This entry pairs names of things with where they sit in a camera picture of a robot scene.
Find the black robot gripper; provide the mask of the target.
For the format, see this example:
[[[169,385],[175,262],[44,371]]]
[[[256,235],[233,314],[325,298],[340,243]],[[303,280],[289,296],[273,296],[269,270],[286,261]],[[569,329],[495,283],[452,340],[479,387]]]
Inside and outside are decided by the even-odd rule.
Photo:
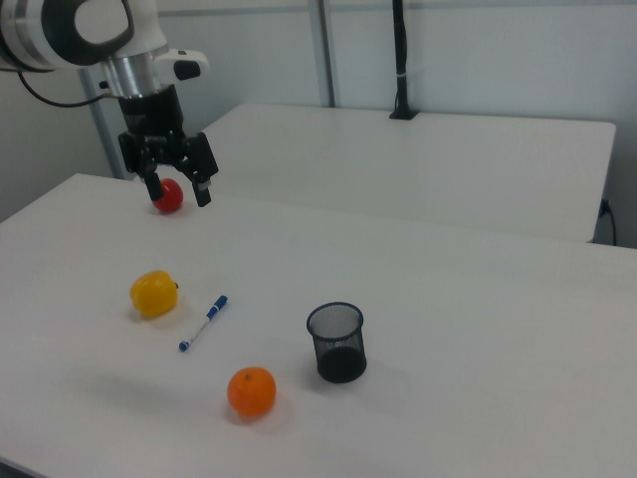
[[[140,176],[150,200],[163,197],[156,164],[171,165],[190,181],[196,203],[203,208],[211,202],[209,180],[218,165],[206,135],[188,136],[183,130],[183,113],[173,86],[149,96],[120,98],[120,110],[127,131],[118,136],[128,172]]]

